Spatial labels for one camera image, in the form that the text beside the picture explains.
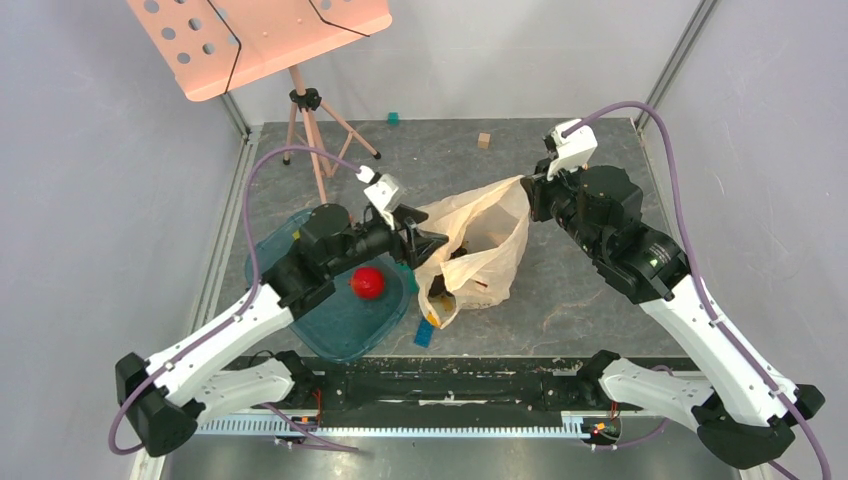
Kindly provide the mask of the translucent cream plastic bag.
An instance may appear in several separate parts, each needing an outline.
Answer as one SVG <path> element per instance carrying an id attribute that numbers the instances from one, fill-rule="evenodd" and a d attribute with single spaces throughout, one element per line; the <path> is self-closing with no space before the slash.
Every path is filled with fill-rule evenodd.
<path id="1" fill-rule="evenodd" d="M 484 309 L 510 297 L 526 250 L 530 205 L 520 175 L 432 202 L 422 228 L 449 237 L 414 271 L 418 304 L 434 327 L 462 310 Z"/>

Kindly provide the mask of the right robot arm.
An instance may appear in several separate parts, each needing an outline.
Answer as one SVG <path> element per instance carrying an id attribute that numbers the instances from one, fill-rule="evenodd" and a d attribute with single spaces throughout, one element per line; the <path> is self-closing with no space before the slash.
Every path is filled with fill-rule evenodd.
<path id="1" fill-rule="evenodd" d="M 823 394 L 781 375 L 754 351 L 694 277 L 684 250 L 644 223 L 642 190 L 627 173 L 538 166 L 521 186 L 532 219 L 562 228 L 604 281 L 660 324 L 703 374 L 702 381 L 686 380 L 602 350 L 578 371 L 580 400 L 659 414 L 740 470 L 780 458 L 794 442 L 794 427 L 821 409 Z"/>

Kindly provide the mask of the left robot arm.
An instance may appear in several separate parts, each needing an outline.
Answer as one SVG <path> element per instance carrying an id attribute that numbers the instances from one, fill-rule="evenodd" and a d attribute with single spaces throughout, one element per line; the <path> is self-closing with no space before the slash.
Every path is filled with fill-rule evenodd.
<path id="1" fill-rule="evenodd" d="M 110 450 L 132 453 L 116 443 L 127 420 L 139 448 L 152 457 L 185 444 L 208 420 L 264 403 L 306 405 L 313 379 L 292 361 L 280 359 L 240 371 L 229 365 L 248 347 L 283 330 L 336 291 L 334 279 L 383 254 L 416 269 L 446 245 L 445 234 L 421 229 L 425 212 L 399 205 L 382 216 L 352 223 L 338 204 L 315 208 L 299 227 L 289 250 L 264 271 L 255 269 L 247 293 L 190 336 L 143 358 L 131 352 L 115 364 L 119 412 L 110 427 Z"/>

